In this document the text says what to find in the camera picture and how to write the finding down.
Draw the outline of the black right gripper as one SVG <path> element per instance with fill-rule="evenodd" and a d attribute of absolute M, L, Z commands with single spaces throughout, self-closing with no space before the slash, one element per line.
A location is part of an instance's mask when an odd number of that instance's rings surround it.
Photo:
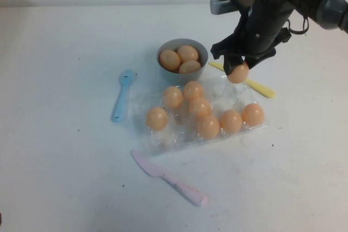
<path fill-rule="evenodd" d="M 210 50 L 214 59 L 224 55 L 223 69 L 227 76 L 244 61 L 252 69 L 274 56 L 275 47 L 282 42 L 278 35 L 294 11 L 289 2 L 254 0 L 249 8 L 238 0 L 232 2 L 241 13 L 239 23 L 232 35 L 214 44 Z"/>

